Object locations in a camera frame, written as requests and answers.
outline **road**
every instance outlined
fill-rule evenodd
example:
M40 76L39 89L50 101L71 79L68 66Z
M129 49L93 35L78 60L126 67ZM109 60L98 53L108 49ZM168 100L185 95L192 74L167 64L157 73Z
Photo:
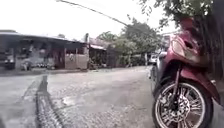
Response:
M35 126L36 106L28 97L36 79L37 76L0 77L0 128Z
M42 90L50 94L54 113L65 128L154 128L151 81L147 73L145 67L135 67L48 74L47 90ZM0 80L0 128L35 127L34 116L38 115L32 104L35 102L31 103L33 99L29 97L35 95L33 83L39 76L0 77ZM41 107L51 110L43 101ZM216 104L214 108L211 128L222 128L224 110ZM49 119L47 115L52 111L43 113Z
M65 127L150 128L151 95L142 67L50 75L48 92Z

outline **red motorcycle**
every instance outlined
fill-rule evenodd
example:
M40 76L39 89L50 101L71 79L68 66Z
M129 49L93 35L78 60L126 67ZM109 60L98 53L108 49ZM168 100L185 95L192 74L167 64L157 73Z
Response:
M213 117L216 87L206 77L206 59L190 31L171 37L166 55L157 59L152 115L158 128L205 128Z

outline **sky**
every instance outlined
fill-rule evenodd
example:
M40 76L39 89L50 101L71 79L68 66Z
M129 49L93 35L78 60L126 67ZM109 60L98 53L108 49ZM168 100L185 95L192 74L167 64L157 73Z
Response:
M146 16L134 0L68 0L93 8L127 24L127 14L141 22ZM159 26L162 8L153 9L148 25ZM57 36L81 40L85 33L95 38L100 33L111 31L119 34L124 25L89 10L71 6L56 0L0 0L0 29L12 29L23 34ZM174 23L163 32L174 31Z

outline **house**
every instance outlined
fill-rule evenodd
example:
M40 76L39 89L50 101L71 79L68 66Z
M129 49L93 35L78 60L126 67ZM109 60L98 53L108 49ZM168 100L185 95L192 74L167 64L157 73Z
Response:
M32 67L87 69L87 44L63 38L24 35L0 31L0 66L21 69Z

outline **front fender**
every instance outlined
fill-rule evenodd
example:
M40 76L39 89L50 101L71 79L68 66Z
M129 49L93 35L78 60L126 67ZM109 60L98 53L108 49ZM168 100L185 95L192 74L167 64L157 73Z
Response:
M209 95L213 97L218 104L220 104L220 96L215 85L212 84L204 73L188 67L183 67L180 75L183 78L191 79L200 83L207 90Z

